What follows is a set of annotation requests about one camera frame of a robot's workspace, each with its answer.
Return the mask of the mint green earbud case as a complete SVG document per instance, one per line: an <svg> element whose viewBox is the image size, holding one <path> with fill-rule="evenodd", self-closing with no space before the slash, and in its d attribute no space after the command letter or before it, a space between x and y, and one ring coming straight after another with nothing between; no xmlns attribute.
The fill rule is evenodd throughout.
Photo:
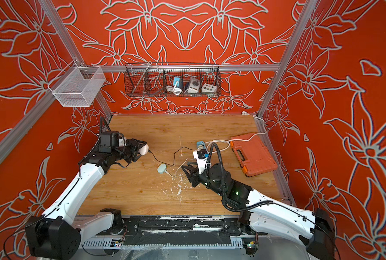
<svg viewBox="0 0 386 260"><path fill-rule="evenodd" d="M168 171L167 171L167 165L166 165L166 164L160 164L160 165L157 167L157 172L158 172L159 174L168 173Z"/></svg>

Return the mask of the pink earbud case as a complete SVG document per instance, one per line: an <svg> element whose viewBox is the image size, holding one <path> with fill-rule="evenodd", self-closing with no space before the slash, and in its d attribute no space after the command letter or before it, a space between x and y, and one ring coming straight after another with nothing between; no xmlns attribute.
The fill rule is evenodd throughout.
<svg viewBox="0 0 386 260"><path fill-rule="evenodd" d="M149 145L148 144L145 144L143 145L140 149L139 149L139 153L144 156L148 153L149 151Z"/></svg>

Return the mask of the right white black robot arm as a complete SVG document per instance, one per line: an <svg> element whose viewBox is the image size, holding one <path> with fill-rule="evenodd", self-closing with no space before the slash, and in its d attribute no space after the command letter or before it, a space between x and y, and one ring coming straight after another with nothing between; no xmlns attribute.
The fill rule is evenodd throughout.
<svg viewBox="0 0 386 260"><path fill-rule="evenodd" d="M267 233L296 242L319 260L335 258L335 228L327 211L299 209L270 198L232 179L219 163L206 169L188 164L182 170L193 187L202 184L221 196L224 208L238 212L240 224L254 234Z"/></svg>

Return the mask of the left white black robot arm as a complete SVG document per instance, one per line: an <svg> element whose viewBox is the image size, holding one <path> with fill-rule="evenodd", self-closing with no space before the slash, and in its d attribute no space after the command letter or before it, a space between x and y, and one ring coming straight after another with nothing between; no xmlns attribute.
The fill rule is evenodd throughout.
<svg viewBox="0 0 386 260"><path fill-rule="evenodd" d="M27 222L24 229L30 254L69 260L95 235L103 231L124 232L121 211L117 209L103 209L84 221L76 221L75 217L93 187L112 165L118 165L121 160L135 163L148 150L145 141L127 139L117 131L101 133L95 146L80 161L77 175L64 192L41 216Z"/></svg>

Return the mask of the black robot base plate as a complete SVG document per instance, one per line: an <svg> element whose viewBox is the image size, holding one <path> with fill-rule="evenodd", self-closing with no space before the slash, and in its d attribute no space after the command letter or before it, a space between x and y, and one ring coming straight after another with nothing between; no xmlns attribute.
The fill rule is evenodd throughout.
<svg viewBox="0 0 386 260"><path fill-rule="evenodd" d="M98 236L137 235L147 231L163 232L212 232L228 228L239 228L243 235L253 235L254 232L238 223L239 216L123 216L124 227L116 234L102 231Z"/></svg>

